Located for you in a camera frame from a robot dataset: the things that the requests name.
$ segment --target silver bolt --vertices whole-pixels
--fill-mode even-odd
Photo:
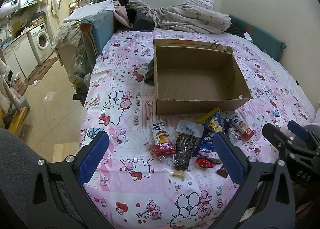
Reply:
[[[66,157],[66,161],[67,161],[67,162],[73,162],[74,159],[75,159],[74,156],[67,156],[67,157]]]
[[[249,157],[248,157],[248,160],[249,160],[250,162],[256,162],[256,161],[257,161],[257,158],[254,157],[254,156],[249,156]]]
[[[285,162],[284,162],[283,160],[279,160],[279,161],[278,161],[278,164],[279,164],[280,166],[284,166],[284,165],[285,165]]]
[[[44,164],[44,160],[38,160],[38,166],[42,166]]]

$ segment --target bed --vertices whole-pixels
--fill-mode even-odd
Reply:
[[[158,28],[149,33],[118,31],[112,36],[91,75],[79,137],[80,149],[104,130],[110,146],[84,188],[115,228],[207,228],[239,186],[216,173],[220,166],[202,169],[194,160],[184,179],[172,177],[166,161],[150,154],[150,123],[166,121],[170,137],[175,137],[180,119],[195,121],[201,116],[155,115],[154,87],[143,82],[153,57],[153,38],[208,41],[234,48],[253,97],[237,110],[255,133],[240,146],[247,156],[274,162],[277,150],[263,138],[262,126],[273,123],[280,128],[289,120],[311,123],[315,110],[289,73],[243,38]]]

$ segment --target orange stripe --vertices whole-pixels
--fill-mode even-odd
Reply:
[[[248,25],[248,29],[247,29],[247,32],[250,34],[250,32],[251,32],[251,28],[252,28],[252,23],[249,23],[249,25]]]
[[[172,40],[173,44],[187,44],[187,45],[193,45],[192,40],[180,40],[180,39],[173,39]]]

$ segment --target pink hello kitty bed sheet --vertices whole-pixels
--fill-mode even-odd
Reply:
[[[166,121],[174,138],[180,119],[195,121],[200,116],[156,116],[154,87],[143,82],[153,57],[153,38],[208,41],[234,48],[253,97],[237,110],[255,133],[240,146],[247,156],[275,161],[277,150],[262,137],[263,125],[273,123],[280,128],[289,120],[310,123],[315,111],[288,72],[245,39],[228,33],[202,35],[160,29],[113,35],[91,75],[79,149],[100,130],[109,134],[110,145],[84,188],[117,229],[207,228],[239,186],[216,173],[221,166],[202,169],[195,159],[185,178],[172,177],[166,162],[150,154],[150,123]]]

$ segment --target kitchen cabinet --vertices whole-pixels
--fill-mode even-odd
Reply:
[[[12,45],[7,46],[4,50],[3,50],[3,55],[4,55],[4,60],[6,65],[8,65],[10,67],[10,70],[13,72],[13,75],[16,76],[19,73],[19,77],[21,79],[22,82],[24,82],[24,80],[26,79],[26,77],[24,76],[19,63],[16,59],[16,56],[14,54],[13,51],[13,47]]]
[[[27,35],[24,34],[14,41],[12,48],[21,70],[25,77],[28,78],[38,66],[38,61],[32,51]]]

